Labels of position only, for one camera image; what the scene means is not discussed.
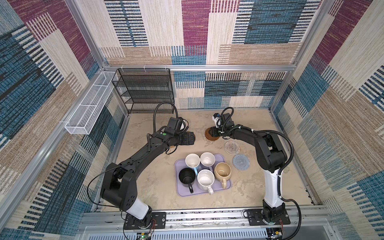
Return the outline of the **large brown wooden coaster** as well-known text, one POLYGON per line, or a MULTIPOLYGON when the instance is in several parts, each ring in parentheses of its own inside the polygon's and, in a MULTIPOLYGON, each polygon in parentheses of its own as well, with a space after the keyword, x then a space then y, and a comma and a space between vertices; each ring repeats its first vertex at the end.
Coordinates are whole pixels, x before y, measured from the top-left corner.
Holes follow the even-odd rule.
POLYGON ((210 128, 206 129, 205 130, 205 137, 206 139, 208 139, 209 141, 217 141, 220 137, 212 137, 209 133, 210 131, 210 128))

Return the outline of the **light blue mug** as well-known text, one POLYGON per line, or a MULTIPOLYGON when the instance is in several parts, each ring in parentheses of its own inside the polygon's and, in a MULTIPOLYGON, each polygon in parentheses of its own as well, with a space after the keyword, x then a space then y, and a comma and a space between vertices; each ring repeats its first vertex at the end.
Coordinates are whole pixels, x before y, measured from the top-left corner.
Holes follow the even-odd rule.
POLYGON ((189 154, 185 158, 186 165, 192 169, 195 173, 195 175, 198 175, 198 169, 200 166, 200 157, 197 154, 189 154))

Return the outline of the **white multicolour woven coaster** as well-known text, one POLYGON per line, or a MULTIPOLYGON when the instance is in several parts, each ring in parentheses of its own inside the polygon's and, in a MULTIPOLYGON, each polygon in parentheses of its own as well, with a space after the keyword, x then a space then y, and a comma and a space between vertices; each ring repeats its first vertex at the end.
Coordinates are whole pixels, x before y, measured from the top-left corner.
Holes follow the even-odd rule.
POLYGON ((235 156, 240 152, 240 145, 234 141, 229 141, 225 143, 224 149, 229 155, 235 156))

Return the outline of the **lavender mug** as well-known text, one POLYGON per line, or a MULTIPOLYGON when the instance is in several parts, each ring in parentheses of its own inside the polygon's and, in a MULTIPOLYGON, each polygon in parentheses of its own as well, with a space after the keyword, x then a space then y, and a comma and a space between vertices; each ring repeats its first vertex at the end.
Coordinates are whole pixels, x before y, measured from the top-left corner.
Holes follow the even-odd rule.
POLYGON ((215 164, 216 158, 212 153, 205 152, 201 154, 200 162, 204 167, 210 168, 215 164))

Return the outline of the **blue grey woven coaster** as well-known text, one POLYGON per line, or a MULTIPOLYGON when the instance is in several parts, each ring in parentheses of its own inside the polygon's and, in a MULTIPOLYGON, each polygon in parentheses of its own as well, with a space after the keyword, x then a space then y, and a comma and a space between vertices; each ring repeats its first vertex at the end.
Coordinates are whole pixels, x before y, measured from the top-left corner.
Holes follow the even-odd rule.
POLYGON ((250 167, 250 160, 243 154, 238 154, 233 157, 233 165, 240 171, 245 171, 250 167))

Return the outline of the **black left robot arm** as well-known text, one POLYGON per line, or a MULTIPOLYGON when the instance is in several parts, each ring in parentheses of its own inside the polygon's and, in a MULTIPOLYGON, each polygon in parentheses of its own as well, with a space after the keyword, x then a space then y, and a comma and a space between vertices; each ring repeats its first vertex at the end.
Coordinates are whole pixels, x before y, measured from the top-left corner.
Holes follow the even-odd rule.
POLYGON ((137 179, 144 169, 171 146, 195 143, 193 132, 148 134, 147 143, 134 155, 119 164, 107 166, 100 197, 122 212, 133 217, 141 227, 152 222, 152 208, 138 199, 137 179))

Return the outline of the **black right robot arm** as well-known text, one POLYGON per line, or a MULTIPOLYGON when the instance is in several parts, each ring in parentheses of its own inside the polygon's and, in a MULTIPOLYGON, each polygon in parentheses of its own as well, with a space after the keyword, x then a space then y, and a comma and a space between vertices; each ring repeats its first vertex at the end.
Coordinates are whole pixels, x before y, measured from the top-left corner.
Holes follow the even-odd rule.
POLYGON ((265 173, 266 194, 263 200, 263 221, 273 224, 285 215, 285 203, 282 197, 282 172, 292 159, 288 158, 277 131, 255 131, 251 128, 235 125, 220 130, 208 129, 206 138, 229 137, 246 142, 255 147, 257 161, 265 173))

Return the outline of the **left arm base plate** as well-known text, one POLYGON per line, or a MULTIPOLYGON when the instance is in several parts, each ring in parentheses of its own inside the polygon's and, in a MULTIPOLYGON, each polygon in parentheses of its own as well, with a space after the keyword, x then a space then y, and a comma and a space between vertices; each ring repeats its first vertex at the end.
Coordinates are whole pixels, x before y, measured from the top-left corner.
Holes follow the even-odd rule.
POLYGON ((124 223, 124 230, 149 230, 151 228, 164 229, 166 226, 166 212, 151 212, 143 220, 127 214, 124 223))

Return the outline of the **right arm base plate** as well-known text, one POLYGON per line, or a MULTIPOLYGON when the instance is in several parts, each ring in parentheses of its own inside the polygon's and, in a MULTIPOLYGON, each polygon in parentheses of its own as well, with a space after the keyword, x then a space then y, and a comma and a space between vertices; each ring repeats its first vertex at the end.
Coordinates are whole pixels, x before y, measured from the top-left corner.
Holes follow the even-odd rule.
POLYGON ((285 208, 249 209, 244 211, 244 217, 250 226, 289 225, 291 223, 285 208))

